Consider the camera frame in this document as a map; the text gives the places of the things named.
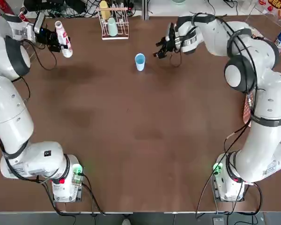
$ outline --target black band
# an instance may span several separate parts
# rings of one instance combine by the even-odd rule
[[[192,22],[192,25],[195,26],[194,22],[210,23],[216,19],[215,16],[211,14],[205,14],[206,16],[197,16],[199,14],[205,14],[205,13],[196,13],[195,15],[178,17],[176,22],[177,29],[180,28],[185,22]]]
[[[19,76],[26,75],[30,68],[26,65],[22,53],[21,53],[21,44],[19,41],[13,40],[11,37],[5,37],[5,48],[8,59],[14,71]]]
[[[227,55],[229,58],[232,58],[234,55],[232,54],[232,42],[234,41],[234,39],[236,37],[238,37],[239,35],[242,34],[246,34],[249,35],[250,37],[252,36],[252,31],[248,28],[243,28],[240,30],[235,31],[231,37],[229,38],[228,42],[227,42]]]
[[[67,176],[69,174],[69,171],[70,171],[70,159],[67,156],[67,154],[64,154],[64,156],[65,156],[66,161],[67,161],[66,169],[65,169],[64,173],[59,178],[51,179],[54,184],[59,184],[59,180],[67,178]]]
[[[232,169],[231,169],[231,165],[230,165],[230,157],[231,155],[234,153],[234,156],[233,156],[233,166],[235,167],[235,157],[236,157],[236,154],[238,153],[237,152],[232,152],[232,153],[228,153],[226,155],[226,170],[227,170],[227,174],[228,176],[236,183],[242,183],[243,182],[243,179],[241,179],[240,177],[237,177],[233,172],[232,172]]]
[[[6,14],[2,14],[1,15],[6,21],[8,22],[12,22],[12,23],[22,23],[22,20],[20,19],[20,17],[16,16],[16,15],[6,15]]]
[[[3,157],[4,157],[5,159],[9,159],[9,160],[14,159],[14,158],[17,158],[17,157],[24,151],[24,149],[27,147],[28,141],[29,141],[29,139],[28,139],[24,144],[22,144],[22,146],[20,147],[20,149],[19,149],[17,152],[15,152],[15,153],[13,153],[13,154],[8,154],[8,153],[5,151],[5,149],[3,149],[3,150],[2,150],[2,155],[3,155]]]
[[[251,114],[251,120],[262,126],[265,126],[265,127],[274,128],[274,127],[281,126],[281,119],[280,120],[268,120],[268,119],[258,117],[258,116]]]

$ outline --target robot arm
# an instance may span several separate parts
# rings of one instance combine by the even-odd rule
[[[22,45],[23,40],[47,45],[50,51],[62,52],[65,57],[71,57],[73,50],[70,39],[61,22],[56,25],[56,32],[50,31],[41,27],[44,20],[41,15],[34,24],[23,22],[14,15],[0,16],[0,75],[13,81],[29,72],[30,58]]]
[[[196,14],[170,24],[167,35],[156,44],[162,48],[154,56],[193,53],[201,42],[211,54],[230,58],[224,69],[230,87],[257,94],[244,147],[224,158],[221,154],[216,161],[221,163],[220,173],[215,175],[220,199],[235,201],[238,196],[240,200],[243,182],[262,180],[281,169],[281,73],[272,70],[279,52],[273,43],[253,39],[251,28],[244,22],[223,23],[214,15]]]
[[[69,41],[65,43],[69,48],[60,44],[61,41],[68,40],[67,34],[61,22],[56,24],[57,32],[51,32],[40,27],[42,21],[37,20],[33,28],[31,24],[19,21],[17,16],[4,16],[9,22],[0,16],[1,173],[12,179],[24,180],[36,175],[51,179],[55,201],[74,202],[81,193],[81,177],[75,176],[75,171],[82,172],[77,158],[64,154],[57,142],[29,141],[34,125],[24,101],[12,83],[26,75],[30,68],[30,59],[21,40],[35,37],[37,42],[43,41],[49,48],[58,45],[59,51],[65,54],[64,50],[72,50]],[[37,26],[40,27],[38,34],[35,33]],[[35,36],[28,35],[29,30]]]

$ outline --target wire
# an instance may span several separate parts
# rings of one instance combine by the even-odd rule
[[[261,191],[261,188],[258,186],[257,183],[253,183],[254,186],[258,189],[259,191],[259,197],[260,197],[260,202],[259,202],[259,206],[257,208],[257,210],[253,213],[249,213],[249,212],[238,212],[238,214],[241,214],[241,215],[246,215],[246,216],[255,216],[257,215],[260,210],[261,210],[261,207],[262,207],[262,203],[263,203],[263,195],[262,195],[262,191]]]
[[[215,15],[215,9],[214,9],[214,6],[213,6],[213,5],[211,5],[210,0],[207,0],[207,2],[208,2],[208,4],[212,7],[212,9],[213,9],[213,11],[214,11],[214,15]]]
[[[85,177],[88,180],[89,187],[84,183],[82,183],[82,186],[84,186],[89,191],[89,193],[92,196],[92,199],[94,200],[94,202],[96,204],[96,207],[99,210],[99,212],[102,213],[103,215],[107,216],[108,214],[102,211],[102,209],[100,208],[100,206],[99,206],[99,204],[98,204],[98,202],[97,202],[97,200],[96,200],[96,198],[95,198],[95,196],[94,196],[94,194],[91,190],[91,184],[90,184],[90,181],[89,181],[89,178],[87,177],[87,175],[85,175],[83,173],[80,173],[79,175]]]
[[[2,151],[2,152],[5,152],[5,150],[4,150],[4,145],[3,145],[1,139],[0,139],[0,148],[1,148],[1,151]],[[48,198],[49,198],[49,200],[50,200],[50,203],[51,203],[52,207],[54,208],[54,210],[55,210],[55,212],[56,212],[57,214],[59,214],[60,216],[66,216],[66,217],[74,217],[74,216],[80,215],[80,212],[78,212],[78,213],[64,213],[64,212],[61,212],[61,211],[55,206],[54,201],[53,201],[53,199],[51,198],[51,195],[50,195],[50,192],[49,192],[49,188],[48,188],[47,183],[43,183],[42,180],[39,180],[38,176],[37,176],[36,179],[28,179],[28,178],[25,178],[25,177],[21,176],[21,175],[10,165],[8,159],[5,159],[5,161],[6,161],[6,164],[7,164],[8,168],[9,168],[9,170],[11,171],[11,173],[12,173],[15,177],[17,177],[17,178],[20,179],[20,180],[30,181],[30,182],[34,182],[34,183],[41,184],[41,185],[44,187],[44,189],[45,189],[45,191],[46,191],[46,193],[47,193],[47,195],[48,195]]]
[[[244,222],[244,221],[237,221],[237,222],[234,223],[234,225],[236,225],[236,224],[238,224],[238,223],[250,224],[250,225],[257,225],[257,224],[258,224],[258,219],[257,219],[257,216],[254,215],[254,216],[252,216],[252,222],[251,222],[251,223]]]
[[[238,9],[237,9],[237,6],[238,6],[238,2],[237,0],[223,0],[230,8],[234,8],[235,6],[235,2],[236,2],[236,15],[238,15]]]
[[[36,44],[34,44],[32,41],[30,41],[30,40],[28,40],[28,39],[24,39],[22,42],[27,42],[27,43],[29,43],[30,45],[33,45],[33,46],[35,46],[36,48],[38,48],[38,49],[40,49],[40,50],[43,50],[43,49],[45,49],[46,48],[46,46],[44,45],[44,47],[40,47],[40,46],[37,46]]]
[[[216,203],[216,198],[215,198],[215,187],[214,187],[213,179],[211,180],[211,188],[212,188],[212,194],[214,195],[214,204],[215,204],[215,209],[216,209],[215,214],[217,215],[217,214],[219,214],[219,210],[217,208],[217,203]]]
[[[240,189],[239,189],[238,195],[237,195],[237,197],[236,197],[236,199],[235,199],[234,206],[232,207],[232,211],[231,211],[230,213],[228,213],[228,216],[231,215],[231,214],[234,212],[234,210],[235,210],[238,197],[239,197],[240,192],[242,191],[242,188],[243,188],[243,184],[244,184],[244,182],[242,181],[242,184],[240,185]]]
[[[179,67],[179,66],[182,64],[182,54],[181,54],[181,47],[182,47],[182,44],[183,44],[183,43],[181,42],[181,46],[180,46],[179,51],[178,51],[179,54],[180,54],[180,62],[179,62],[179,64],[175,65],[175,64],[173,64],[172,61],[171,61],[171,60],[172,60],[172,57],[173,57],[173,54],[175,53],[175,51],[173,51],[173,52],[172,52],[172,55],[170,55],[170,64],[171,64],[173,67],[176,67],[176,68]]]
[[[24,81],[24,83],[26,84],[26,87],[27,87],[27,90],[28,90],[28,98],[26,98],[24,100],[24,102],[28,102],[28,100],[30,99],[30,96],[31,96],[31,91],[30,91],[30,88],[29,88],[29,85],[27,84],[26,80],[24,79],[23,76],[20,76],[20,79]]]
[[[176,214],[174,214],[173,225],[175,225],[175,221],[176,221]]]
[[[48,48],[48,50],[49,50],[49,52],[52,54],[52,56],[54,57],[55,64],[54,64],[54,66],[53,66],[52,68],[49,68],[49,69],[48,69],[48,68],[44,67],[43,64],[41,63],[41,61],[40,61],[40,59],[39,59],[39,57],[38,57],[38,55],[37,55],[37,51],[36,51],[36,49],[35,49],[34,44],[33,44],[32,42],[27,42],[27,43],[29,43],[29,44],[31,45],[31,47],[33,48],[33,51],[34,51],[34,53],[35,53],[35,55],[36,55],[36,57],[37,57],[37,60],[38,60],[39,64],[41,65],[41,67],[42,67],[43,69],[50,71],[50,70],[53,70],[53,69],[56,68],[56,66],[57,66],[57,59],[56,59],[55,55],[53,54],[53,52],[50,51],[49,48]]]
[[[214,170],[211,172],[207,182],[205,183],[203,189],[202,189],[202,192],[201,192],[201,195],[200,195],[200,198],[199,198],[199,202],[198,202],[198,205],[197,205],[197,209],[196,209],[196,219],[198,219],[197,217],[197,214],[198,214],[198,211],[199,211],[199,206],[200,206],[200,203],[201,203],[201,199],[202,199],[202,196],[204,194],[204,191],[206,189],[206,186],[208,184],[208,182],[210,181],[211,177],[213,176],[214,172],[216,171],[216,169],[218,168],[218,165],[222,162],[222,160],[224,159],[224,157],[227,155],[227,153],[229,152],[229,150],[232,148],[232,146],[234,145],[235,142],[238,141],[238,139],[243,135],[243,133],[245,132],[245,130],[248,128],[249,126],[249,122],[251,120],[249,120],[247,123],[246,123],[246,126],[244,127],[244,129],[242,130],[242,132],[237,136],[237,138],[233,141],[233,143],[230,145],[230,147],[227,149],[227,151],[224,153],[224,155],[222,156],[222,158],[220,159],[220,161],[218,162],[217,166],[214,168]]]

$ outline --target blue cup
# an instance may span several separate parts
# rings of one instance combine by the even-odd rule
[[[145,67],[146,57],[143,53],[138,53],[135,56],[135,64],[138,71],[142,71]]]

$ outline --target table surface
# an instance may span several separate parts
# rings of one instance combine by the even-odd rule
[[[178,68],[169,57],[153,57],[155,42],[175,20],[133,18],[129,39],[112,41],[101,39],[98,19],[62,20],[73,56],[56,54],[58,66],[52,71],[35,60],[26,75],[27,107],[35,125],[31,140],[57,141],[65,153],[76,155],[104,211],[195,211],[224,139],[243,125],[244,95],[223,77],[227,57],[211,55],[204,45],[183,55]],[[53,21],[47,22],[52,29]],[[146,56],[142,72],[134,64],[140,52]],[[41,51],[40,59],[53,66],[48,51]],[[178,61],[177,54],[173,62]],[[25,98],[25,85],[16,87]],[[262,210],[281,211],[281,171],[259,184]],[[90,199],[85,192],[83,202],[65,209],[91,211]],[[258,192],[250,188],[236,210],[254,211],[258,204]],[[199,210],[215,211],[210,185]],[[231,203],[219,203],[219,210],[231,210]],[[40,185],[0,173],[0,211],[53,209]]]

